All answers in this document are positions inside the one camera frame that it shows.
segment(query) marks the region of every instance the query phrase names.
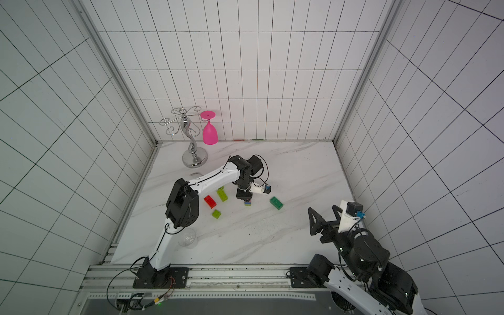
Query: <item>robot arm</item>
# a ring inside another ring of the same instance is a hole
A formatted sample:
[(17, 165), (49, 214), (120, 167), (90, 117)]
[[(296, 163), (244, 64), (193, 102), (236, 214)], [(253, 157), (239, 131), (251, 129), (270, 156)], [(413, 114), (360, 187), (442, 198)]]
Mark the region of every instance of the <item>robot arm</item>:
[[(371, 232), (359, 227), (360, 221), (350, 229), (346, 228), (341, 233), (338, 231), (344, 215), (355, 217), (361, 210), (362, 205), (357, 202), (347, 203), (345, 213), (334, 205), (336, 220), (326, 222), (314, 209), (308, 209), (310, 234), (321, 233), (322, 243), (332, 242), (353, 274), (348, 275), (343, 268), (342, 274), (327, 258), (316, 254), (306, 268), (308, 280), (313, 285), (324, 285), (337, 292), (364, 314), (392, 314), (392, 310), (395, 314), (426, 315), (411, 276), (389, 262), (390, 252)], [(354, 283), (368, 283), (370, 279), (369, 293)]]
[(253, 175), (261, 169), (263, 169), (263, 163), (258, 156), (252, 155), (251, 158), (245, 160), (235, 155), (229, 157), (222, 167), (206, 175), (190, 181), (178, 179), (166, 202), (166, 220), (163, 231), (156, 242), (156, 248), (145, 258), (142, 268), (139, 269), (138, 277), (141, 281), (136, 281), (134, 287), (145, 288), (145, 282), (147, 282), (147, 287), (162, 286), (168, 275), (166, 269), (170, 266), (172, 253), (177, 244), (174, 240), (175, 235), (193, 224), (198, 218), (200, 196), (205, 197), (209, 192), (214, 192), (229, 182), (237, 186), (236, 197), (246, 202), (252, 199), (253, 193), (269, 194), (271, 192), (269, 185), (264, 183), (262, 186), (257, 186), (254, 183), (256, 177)]

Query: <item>lime green lego brick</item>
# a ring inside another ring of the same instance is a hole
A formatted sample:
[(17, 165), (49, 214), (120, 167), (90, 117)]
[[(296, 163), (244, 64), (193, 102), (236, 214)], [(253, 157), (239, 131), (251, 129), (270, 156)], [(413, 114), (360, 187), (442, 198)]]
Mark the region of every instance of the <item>lime green lego brick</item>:
[(217, 190), (217, 194), (219, 195), (219, 198), (221, 199), (222, 202), (226, 201), (227, 200), (227, 195), (226, 193), (224, 192), (224, 187), (220, 187), (218, 190)]
[(270, 203), (277, 208), (277, 210), (280, 210), (283, 207), (283, 203), (280, 202), (276, 197), (273, 197), (270, 199)]
[(219, 210), (214, 210), (214, 212), (212, 212), (212, 217), (218, 219), (221, 215), (221, 212)]

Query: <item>wire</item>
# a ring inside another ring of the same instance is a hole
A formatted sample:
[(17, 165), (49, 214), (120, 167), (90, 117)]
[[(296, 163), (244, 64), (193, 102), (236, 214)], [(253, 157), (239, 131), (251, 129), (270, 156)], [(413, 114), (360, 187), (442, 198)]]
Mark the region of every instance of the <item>wire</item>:
[(115, 275), (115, 277), (112, 278), (112, 280), (108, 283), (107, 285), (107, 302), (112, 305), (113, 308), (117, 309), (117, 310), (120, 310), (120, 307), (117, 307), (117, 306), (114, 306), (112, 304), (112, 302), (110, 302), (110, 299), (108, 298), (108, 288), (110, 287), (112, 281), (114, 281), (115, 278), (117, 278), (118, 275), (120, 275), (121, 273), (125, 272), (125, 271), (128, 271), (128, 270), (131, 270), (131, 269), (135, 269), (135, 268), (139, 268), (139, 266), (136, 266), (136, 267), (132, 267), (132, 268), (128, 268), (128, 269), (124, 269), (123, 271), (119, 272), (118, 274)]
[(224, 166), (222, 166), (222, 169), (221, 169), (221, 171), (220, 171), (220, 172), (215, 173), (215, 174), (213, 174), (212, 176), (210, 176), (210, 177), (208, 177), (208, 178), (205, 178), (205, 179), (203, 179), (203, 180), (200, 180), (200, 181), (195, 182), (194, 184), (190, 184), (190, 185), (188, 185), (188, 186), (193, 186), (193, 185), (199, 184), (200, 182), (203, 182), (203, 181), (205, 181), (205, 180), (209, 180), (209, 179), (211, 179), (212, 177), (215, 177), (215, 176), (219, 175), (220, 173), (222, 173), (222, 172), (224, 171), (224, 168), (226, 167), (227, 162), (229, 162), (229, 159), (230, 159), (230, 158), (231, 158), (231, 155), (230, 155), (230, 156), (229, 156), (229, 158), (226, 160), (226, 163), (224, 164)]
[(432, 313), (432, 314), (434, 314), (434, 315), (437, 315), (437, 313), (436, 313), (435, 311), (431, 311), (431, 310), (429, 310), (427, 307), (424, 307), (424, 309), (426, 309), (427, 311), (431, 312), (431, 313)]
[(357, 225), (359, 224), (362, 220), (364, 220), (364, 218), (361, 218), (359, 221), (355, 222), (354, 225), (352, 225), (352, 227), (348, 230), (348, 233), (347, 233), (347, 237), (350, 235), (350, 232), (352, 231), (352, 229)]
[(251, 176), (251, 178), (252, 178), (252, 179), (259, 178), (259, 177), (261, 177), (261, 175), (262, 175), (263, 173), (264, 173), (264, 166), (263, 166), (263, 167), (261, 167), (261, 173), (260, 173), (258, 176), (255, 176), (255, 177), (252, 177), (252, 176)]
[[(188, 207), (188, 209), (187, 209), (187, 210), (185, 211), (185, 213), (184, 213), (184, 217), (183, 217), (183, 219), (182, 219), (182, 222), (184, 222), (184, 221), (185, 221), (185, 216), (187, 215), (187, 212), (189, 212), (189, 216), (191, 216), (191, 203), (189, 203), (189, 207)], [(185, 229), (185, 226), (184, 226), (184, 227), (182, 227), (182, 229), (181, 229), (181, 230), (179, 230), (179, 231), (177, 231), (177, 232), (175, 232), (175, 233), (168, 233), (168, 231), (167, 231), (168, 226), (169, 226), (169, 223), (166, 223), (166, 224), (164, 225), (164, 232), (165, 232), (166, 234), (168, 234), (168, 235), (175, 235), (175, 234), (179, 234), (180, 232), (184, 231), (184, 229)]]
[(260, 157), (264, 161), (264, 164), (266, 165), (266, 171), (268, 172), (268, 176), (266, 177), (266, 180), (260, 178), (260, 176), (263, 175), (263, 173), (261, 172), (261, 175), (259, 175), (257, 177), (251, 177), (252, 182), (254, 183), (254, 185), (257, 186), (257, 184), (254, 182), (254, 180), (258, 178), (263, 181), (263, 184), (267, 185), (268, 179), (270, 178), (270, 169), (268, 168), (268, 164), (266, 163), (266, 160), (264, 159), (264, 157), (260, 156), (259, 154), (254, 154), (254, 155), (257, 157)]
[[(133, 265), (134, 265), (134, 264), (136, 264), (139, 260), (144, 259), (144, 258), (146, 258), (146, 257), (140, 257), (140, 258), (138, 258), (137, 260), (135, 260), (135, 261), (131, 264), (130, 268), (131, 268), (131, 267), (133, 267)], [(131, 271), (131, 273), (132, 273), (132, 274), (134, 274), (135, 276), (137, 275), (137, 273), (136, 273), (136, 272)]]
[[(142, 310), (142, 308), (144, 307), (142, 305), (142, 300), (144, 299), (144, 297), (143, 297), (144, 294), (145, 294), (144, 292), (138, 292), (138, 293), (135, 293), (132, 296), (130, 296), (130, 299), (128, 300), (128, 305), (127, 305), (126, 311), (128, 311), (130, 309), (132, 309), (132, 310)], [(131, 301), (133, 300), (133, 298), (135, 296), (140, 296), (140, 295), (142, 296), (142, 298), (140, 300), (136, 301), (137, 304), (135, 306), (132, 306), (131, 305)]]
[[(340, 254), (340, 252), (338, 252), (338, 258), (340, 260), (340, 265), (341, 265), (341, 254)], [(352, 277), (350, 277), (350, 275), (346, 272), (345, 268), (341, 268), (341, 270), (343, 271), (343, 273), (345, 274), (345, 276), (348, 277), (348, 280), (350, 280), (352, 282), (357, 281), (357, 279), (353, 279)]]
[[(360, 229), (359, 227), (359, 232), (360, 232), (360, 236), (363, 236), (362, 235), (362, 230)], [(369, 245), (367, 244), (366, 242), (366, 239), (365, 238), (362, 238), (362, 240), (364, 241), (364, 245), (366, 245), (366, 247), (371, 251), (371, 253), (373, 253), (373, 255), (376, 257), (376, 260), (378, 260), (378, 263), (380, 264), (380, 268), (383, 268), (383, 263), (382, 261), (380, 260), (380, 258), (378, 257), (378, 255), (371, 249), (371, 247), (369, 247)]]

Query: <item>marble floor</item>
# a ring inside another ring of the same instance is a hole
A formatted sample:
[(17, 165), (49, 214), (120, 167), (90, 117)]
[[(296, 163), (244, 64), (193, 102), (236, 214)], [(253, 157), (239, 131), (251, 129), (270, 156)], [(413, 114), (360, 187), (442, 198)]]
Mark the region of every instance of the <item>marble floor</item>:
[[(200, 215), (190, 226), (198, 236), (196, 246), (177, 247), (173, 264), (308, 264), (314, 254), (333, 262), (338, 259), (331, 243), (310, 236), (307, 209), (312, 207), (326, 220), (334, 220), (331, 207), (352, 195), (332, 143), (327, 142), (223, 142), (214, 146), (198, 143), (209, 159), (202, 167), (182, 164), (187, 142), (164, 143), (154, 161), (139, 199), (112, 258), (112, 263), (128, 264), (147, 256), (156, 245), (164, 226), (165, 203), (179, 179), (194, 179), (222, 166), (229, 155), (248, 159), (263, 156), (268, 163), (272, 187), (269, 195), (254, 194), (252, 206), (235, 198), (236, 186), (229, 183), (229, 199), (221, 202), (217, 192), (210, 196), (222, 212), (219, 219), (200, 196)], [(283, 204), (279, 211), (269, 199)]]

